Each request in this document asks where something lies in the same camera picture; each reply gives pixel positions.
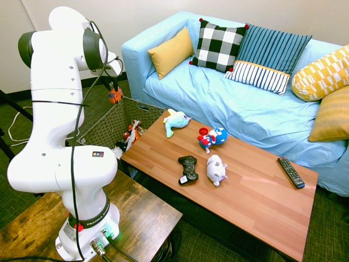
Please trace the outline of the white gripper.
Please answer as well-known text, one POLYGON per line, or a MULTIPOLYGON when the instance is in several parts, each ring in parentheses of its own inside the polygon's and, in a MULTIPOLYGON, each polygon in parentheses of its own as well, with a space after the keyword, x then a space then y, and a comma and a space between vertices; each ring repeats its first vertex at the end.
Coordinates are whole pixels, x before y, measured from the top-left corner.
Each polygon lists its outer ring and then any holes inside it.
POLYGON ((122 65, 118 56, 113 52, 107 53, 106 66, 104 68, 104 76, 101 77, 101 81, 108 91, 112 90, 112 84, 115 91, 119 89, 117 78, 122 73, 122 65))

